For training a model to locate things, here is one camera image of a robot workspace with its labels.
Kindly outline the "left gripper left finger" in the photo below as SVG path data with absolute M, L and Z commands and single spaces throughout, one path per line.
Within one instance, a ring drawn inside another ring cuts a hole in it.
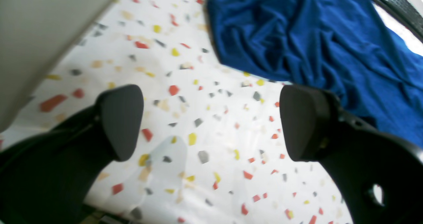
M 50 131 L 1 152 L 1 222 L 79 223 L 101 171 L 133 155 L 143 108 L 139 86 L 107 90 Z

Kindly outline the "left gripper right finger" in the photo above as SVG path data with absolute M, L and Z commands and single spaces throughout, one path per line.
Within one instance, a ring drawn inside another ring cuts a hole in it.
M 422 223 L 422 149 L 345 111 L 334 94 L 284 86 L 280 117 L 293 161 L 317 161 L 355 224 Z

